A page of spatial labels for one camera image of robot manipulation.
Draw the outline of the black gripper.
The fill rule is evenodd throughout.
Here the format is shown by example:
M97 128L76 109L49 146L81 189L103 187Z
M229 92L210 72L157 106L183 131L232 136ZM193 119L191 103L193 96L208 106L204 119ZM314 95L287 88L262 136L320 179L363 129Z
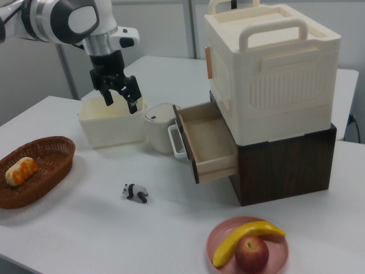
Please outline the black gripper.
M107 106L113 104L110 89L116 89L127 102L129 113L138 111L137 101L141 98L141 91L134 75L124 74L124 59L121 50L107 55L90 56L93 69L90 71L92 84L99 90Z

